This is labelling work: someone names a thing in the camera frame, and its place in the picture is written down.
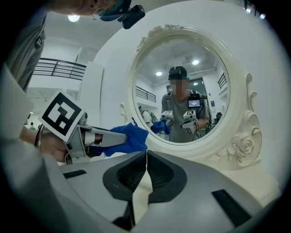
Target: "mirror frame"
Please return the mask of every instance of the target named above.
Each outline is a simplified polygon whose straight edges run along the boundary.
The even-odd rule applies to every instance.
[[[135,69],[148,48],[155,47],[163,39],[173,35],[197,38],[211,47],[222,60],[223,68],[229,77],[228,93],[233,94],[228,96],[228,107],[223,119],[211,133],[203,137],[203,140],[180,144],[169,143],[149,133],[146,140],[149,150],[201,162],[219,170],[236,170],[257,164],[260,161],[258,155],[262,135],[258,118],[252,107],[256,92],[249,91],[251,74],[243,71],[222,41],[200,29],[180,25],[157,26],[148,32],[147,37],[142,38],[128,68],[126,102],[120,105],[123,108],[125,124],[133,117],[139,127],[150,131],[143,124],[135,108],[137,105],[133,96]]]

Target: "railing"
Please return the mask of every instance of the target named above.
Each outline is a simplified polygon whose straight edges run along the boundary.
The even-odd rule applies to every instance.
[[[218,80],[218,85],[220,87],[220,89],[226,84],[226,76],[223,73],[220,77],[220,79]]]
[[[40,58],[33,75],[57,76],[82,80],[86,66],[50,58]]]
[[[150,92],[140,88],[139,86],[136,86],[135,95],[137,97],[140,97],[152,102],[156,102],[156,96],[154,94],[151,94]]]

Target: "white marker card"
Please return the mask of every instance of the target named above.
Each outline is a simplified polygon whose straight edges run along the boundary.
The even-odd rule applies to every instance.
[[[67,142],[84,112],[69,94],[58,89],[38,119],[52,133]]]

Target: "person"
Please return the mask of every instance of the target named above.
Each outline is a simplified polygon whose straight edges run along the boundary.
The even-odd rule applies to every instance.
[[[186,129],[181,128],[181,124],[184,122],[183,115],[186,111],[195,110],[198,120],[198,128],[203,128],[207,123],[207,110],[205,107],[189,108],[188,96],[192,94],[191,90],[187,89],[189,83],[189,76],[187,76],[187,70],[182,66],[170,68],[168,80],[170,81],[171,89],[173,91],[165,94],[162,97],[162,113],[164,111],[173,111],[174,121],[171,126],[170,141],[177,143],[191,142],[197,140],[196,134],[190,134]]]
[[[146,125],[152,130],[152,126],[154,125],[153,122],[151,121],[151,115],[148,111],[145,111],[142,109],[141,106],[139,106],[140,114],[142,116],[142,119],[144,119]]]
[[[20,87],[26,91],[33,71],[40,59],[44,48],[44,27],[46,15],[54,11],[65,15],[90,15],[92,19],[99,18],[104,11],[110,11],[120,0],[47,0],[20,31],[10,54],[5,61],[11,74]],[[37,131],[23,127],[20,139],[33,144]],[[95,136],[98,141],[102,135]],[[65,161],[66,148],[63,141],[56,135],[48,132],[41,137],[40,151],[53,155],[58,162]]]
[[[36,128],[34,128],[34,127],[33,127],[33,122],[32,122],[32,123],[30,123],[30,128],[29,128],[29,130],[36,131]]]

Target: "balcony railing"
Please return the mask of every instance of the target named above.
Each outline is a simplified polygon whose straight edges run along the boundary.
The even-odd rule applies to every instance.
[[[154,94],[151,94],[150,92],[140,88],[139,86],[136,86],[135,95],[137,97],[140,97],[152,102],[156,102],[156,96]]]
[[[57,76],[82,80],[86,66],[70,61],[40,58],[33,75]]]
[[[220,87],[220,89],[226,84],[226,76],[223,73],[220,77],[220,79],[218,80],[218,85]]]

